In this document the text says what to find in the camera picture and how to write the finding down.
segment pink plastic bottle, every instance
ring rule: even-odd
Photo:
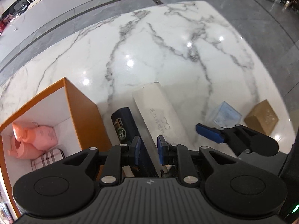
[[[58,143],[54,129],[49,126],[22,129],[13,123],[13,133],[17,140],[22,139],[25,143],[31,143],[38,150],[47,151]]]
[[[11,138],[11,149],[8,150],[8,155],[20,159],[36,159],[45,153],[45,151],[37,150],[30,143],[18,142],[14,136]]]

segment silver screw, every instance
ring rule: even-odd
[[[195,184],[198,181],[198,178],[194,176],[187,176],[183,178],[183,181],[187,184]]]
[[[104,176],[101,180],[105,184],[112,184],[116,181],[116,178],[113,176]]]

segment white marble tabletop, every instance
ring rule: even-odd
[[[144,141],[145,124],[132,91],[159,81],[196,146],[231,153],[195,132],[222,101],[243,117],[268,99],[279,117],[271,137],[288,153],[295,139],[283,100],[264,65],[208,3],[154,6],[89,26],[49,47],[1,88],[0,122],[49,85],[67,77],[98,105],[112,144],[111,114],[130,107]]]

